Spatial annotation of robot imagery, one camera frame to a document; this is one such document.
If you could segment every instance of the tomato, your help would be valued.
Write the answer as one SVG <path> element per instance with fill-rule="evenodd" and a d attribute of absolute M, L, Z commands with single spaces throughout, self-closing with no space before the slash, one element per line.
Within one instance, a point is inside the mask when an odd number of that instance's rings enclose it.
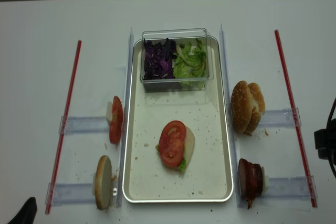
<path fill-rule="evenodd" d="M 168 167 L 178 167 L 184 154 L 185 125 L 180 121 L 167 124 L 159 140 L 161 161 Z"/>
<path fill-rule="evenodd" d="M 113 98 L 112 121 L 110 125 L 110 142 L 118 144 L 121 137 L 121 125 L 123 120 L 122 105 L 119 97 Z"/>

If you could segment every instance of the black cable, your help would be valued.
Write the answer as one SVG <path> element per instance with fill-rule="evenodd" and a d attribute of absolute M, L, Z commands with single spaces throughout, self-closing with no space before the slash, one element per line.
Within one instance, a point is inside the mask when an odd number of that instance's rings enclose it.
<path fill-rule="evenodd" d="M 332 173 L 334 174 L 334 176 L 336 178 L 336 170 L 335 170 L 334 164 L 332 163 L 332 160 L 331 160 L 331 154 L 330 154 L 330 149 L 329 149 L 329 141 L 327 140 L 328 139 L 328 135 L 330 134 L 330 130 L 331 130 L 330 129 L 330 124 L 331 124 L 332 116 L 333 116 L 334 111 L 335 111 L 335 107 L 336 107 L 336 98 L 334 100 L 334 104 L 331 107 L 331 111 L 330 111 L 330 114 L 329 114 L 329 117 L 328 117 L 328 122 L 327 122 L 327 137 L 325 139 L 326 139 L 326 146 L 327 146 L 329 165 L 330 165 L 330 168 L 332 170 Z"/>

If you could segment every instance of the plastic container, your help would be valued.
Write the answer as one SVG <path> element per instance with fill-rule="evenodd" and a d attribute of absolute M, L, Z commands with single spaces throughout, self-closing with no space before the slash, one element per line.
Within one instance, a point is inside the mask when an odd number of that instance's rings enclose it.
<path fill-rule="evenodd" d="M 152 44 L 164 44 L 166 39 L 173 39 L 176 44 L 188 44 L 191 42 L 192 49 L 197 45 L 196 38 L 202 41 L 204 51 L 206 53 L 205 74 L 199 78 L 184 79 L 156 79 L 144 80 L 145 70 L 145 41 L 152 41 Z M 167 30 L 167 31 L 145 31 L 142 34 L 142 55 L 141 55 L 141 73 L 140 82 L 143 84 L 145 92 L 162 92 L 162 91 L 178 91 L 178 90 L 202 90 L 205 89 L 207 81 L 213 78 L 213 66 L 211 60 L 211 48 L 209 46 L 209 36 L 205 28 L 185 29 L 185 30 Z"/>

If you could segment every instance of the crumb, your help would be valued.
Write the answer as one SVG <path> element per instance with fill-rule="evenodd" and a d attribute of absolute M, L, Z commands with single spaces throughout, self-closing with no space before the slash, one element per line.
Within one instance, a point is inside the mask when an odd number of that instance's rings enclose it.
<path fill-rule="evenodd" d="M 115 174 L 115 175 L 113 176 L 113 178 L 111 178 L 111 181 L 113 182 L 113 181 L 115 181 L 117 178 L 118 178 L 118 177 L 117 177 L 117 175 Z"/>

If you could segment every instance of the red straw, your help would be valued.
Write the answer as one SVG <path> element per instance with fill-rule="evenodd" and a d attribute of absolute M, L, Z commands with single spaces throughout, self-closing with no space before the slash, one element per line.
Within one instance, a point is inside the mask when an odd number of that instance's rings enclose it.
<path fill-rule="evenodd" d="M 275 33 L 275 38 L 276 38 L 277 44 L 278 44 L 278 49 L 279 49 L 279 54 L 280 54 L 280 60 L 281 60 L 281 64 L 282 64 L 283 75 L 285 76 L 285 81 L 286 81 L 286 86 L 287 86 L 287 91 L 288 91 L 290 106 L 291 106 L 292 110 L 294 111 L 294 109 L 296 108 L 296 106 L 295 106 L 295 103 L 294 103 L 294 97 L 293 97 L 292 89 L 290 87 L 289 76 L 288 76 L 288 72 L 287 72 L 287 67 L 286 67 L 284 53 L 283 53 L 283 50 L 282 50 L 282 45 L 281 45 L 279 31 L 275 30 L 274 33 Z M 293 113 L 293 119 L 294 119 L 295 122 L 297 121 L 297 115 L 296 115 L 296 113 Z M 313 186 L 312 186 L 312 181 L 311 181 L 311 176 L 310 176 L 308 161 L 307 161 L 307 157 L 306 157 L 306 151 L 305 151 L 304 145 L 303 145 L 301 127 L 300 126 L 296 126 L 295 129 L 296 129 L 296 134 L 297 134 L 298 140 L 299 140 L 299 146 L 300 146 L 301 157 L 302 157 L 302 161 L 303 161 L 303 167 L 304 167 L 304 171 L 305 171 L 305 174 L 306 174 L 306 177 L 307 177 L 307 183 L 308 183 L 309 192 L 310 192 L 311 205 L 312 205 L 312 207 L 317 207 L 316 195 L 315 195 L 315 191 L 314 191 Z"/>
<path fill-rule="evenodd" d="M 65 110 L 64 110 L 63 122 L 62 123 L 64 123 L 66 121 L 66 118 L 68 117 L 71 95 L 72 95 L 72 89 L 74 88 L 73 83 L 75 82 L 75 76 L 76 76 L 76 70 L 77 70 L 81 45 L 82 45 L 82 41 L 79 40 L 78 43 L 77 43 L 76 56 L 75 56 L 75 61 L 73 63 L 73 69 L 72 69 L 72 75 L 71 75 L 70 86 L 69 86 L 69 91 L 68 91 L 67 103 L 65 105 Z M 55 186 L 55 182 L 56 182 L 59 158 L 60 158 L 60 154 L 61 154 L 61 150 L 62 150 L 63 138 L 64 138 L 64 133 L 59 134 L 57 152 L 56 152 L 55 163 L 54 163 L 53 176 L 51 177 L 51 182 L 50 182 L 50 187 L 49 187 L 49 192 L 48 192 L 49 198 L 48 198 L 48 201 L 47 201 L 47 207 L 46 207 L 46 212 L 45 212 L 46 215 L 48 215 L 50 213 L 51 201 L 53 200 L 53 192 L 54 192 L 54 186 Z"/>

